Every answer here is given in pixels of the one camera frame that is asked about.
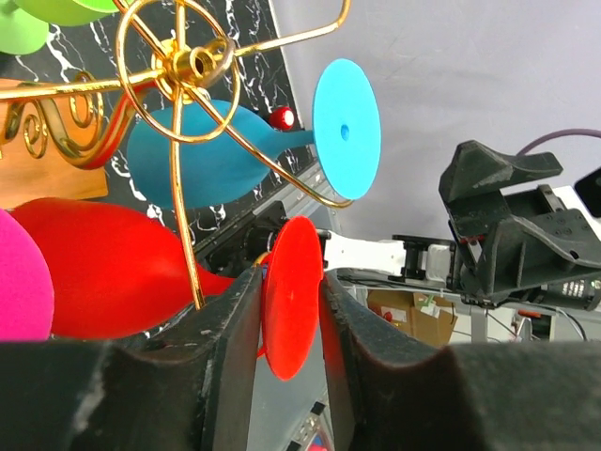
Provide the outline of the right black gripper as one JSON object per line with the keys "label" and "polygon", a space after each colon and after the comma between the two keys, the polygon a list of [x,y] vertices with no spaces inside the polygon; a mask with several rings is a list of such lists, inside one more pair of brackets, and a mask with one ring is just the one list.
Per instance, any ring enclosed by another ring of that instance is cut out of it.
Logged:
{"label": "right black gripper", "polygon": [[448,286],[479,305],[600,305],[600,223],[571,186],[503,195],[560,175],[550,152],[500,153],[464,142],[439,180],[456,242]]}

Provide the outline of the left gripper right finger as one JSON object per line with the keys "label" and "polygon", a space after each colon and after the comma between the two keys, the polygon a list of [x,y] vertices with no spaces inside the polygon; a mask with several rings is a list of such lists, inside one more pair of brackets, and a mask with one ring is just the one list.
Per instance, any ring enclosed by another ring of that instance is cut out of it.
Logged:
{"label": "left gripper right finger", "polygon": [[596,342],[434,348],[358,303],[333,275],[319,316],[338,450],[596,450]]}

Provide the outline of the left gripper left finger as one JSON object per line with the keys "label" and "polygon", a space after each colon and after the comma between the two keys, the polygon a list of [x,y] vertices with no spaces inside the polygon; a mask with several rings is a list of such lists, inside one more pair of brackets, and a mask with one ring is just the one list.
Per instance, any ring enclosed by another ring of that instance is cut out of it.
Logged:
{"label": "left gripper left finger", "polygon": [[51,340],[1,347],[5,450],[242,450],[262,275],[130,349]]}

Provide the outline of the red wine glass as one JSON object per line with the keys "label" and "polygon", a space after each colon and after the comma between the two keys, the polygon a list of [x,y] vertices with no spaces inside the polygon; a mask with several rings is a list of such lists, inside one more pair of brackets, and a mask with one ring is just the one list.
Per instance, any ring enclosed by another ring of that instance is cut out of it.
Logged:
{"label": "red wine glass", "polygon": [[[128,208],[82,200],[40,198],[12,217],[45,257],[54,283],[54,334],[122,338],[157,326],[193,302],[179,238]],[[275,377],[301,370],[318,325],[324,275],[311,220],[288,220],[271,251],[261,298],[261,355]]]}

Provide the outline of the magenta wine glass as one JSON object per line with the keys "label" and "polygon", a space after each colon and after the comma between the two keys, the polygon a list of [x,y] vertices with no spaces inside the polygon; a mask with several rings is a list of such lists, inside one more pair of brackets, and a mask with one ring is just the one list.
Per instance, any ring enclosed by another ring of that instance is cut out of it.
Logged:
{"label": "magenta wine glass", "polygon": [[54,287],[48,265],[29,233],[1,211],[1,339],[48,339]]}

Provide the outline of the blue wine glass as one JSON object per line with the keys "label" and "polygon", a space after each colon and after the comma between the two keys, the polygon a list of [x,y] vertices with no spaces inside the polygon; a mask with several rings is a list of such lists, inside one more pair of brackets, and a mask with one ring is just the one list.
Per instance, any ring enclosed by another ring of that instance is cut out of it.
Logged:
{"label": "blue wine glass", "polygon": [[[376,178],[381,154],[377,100],[362,68],[340,58],[322,72],[313,100],[311,130],[281,132],[240,106],[231,121],[237,132],[272,160],[289,148],[313,145],[323,174],[340,196],[363,197]],[[170,141],[145,122],[133,126],[127,163],[135,188],[161,209],[172,209]],[[248,194],[269,173],[228,133],[180,147],[184,204],[197,209]]]}

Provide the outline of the green wine glass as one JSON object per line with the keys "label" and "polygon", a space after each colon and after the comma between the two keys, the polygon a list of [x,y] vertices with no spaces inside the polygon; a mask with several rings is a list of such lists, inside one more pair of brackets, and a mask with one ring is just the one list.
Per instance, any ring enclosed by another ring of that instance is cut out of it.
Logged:
{"label": "green wine glass", "polygon": [[1,0],[1,52],[32,54],[46,42],[50,24],[79,26],[117,11],[104,0]]}

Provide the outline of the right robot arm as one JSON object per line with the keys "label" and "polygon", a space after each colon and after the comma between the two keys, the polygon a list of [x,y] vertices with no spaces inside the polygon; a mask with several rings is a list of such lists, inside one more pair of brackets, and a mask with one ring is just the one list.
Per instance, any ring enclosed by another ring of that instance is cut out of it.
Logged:
{"label": "right robot arm", "polygon": [[553,188],[551,153],[460,144],[439,181],[452,237],[363,241],[320,234],[327,270],[386,275],[483,308],[508,303],[592,311],[600,304],[600,175]]}

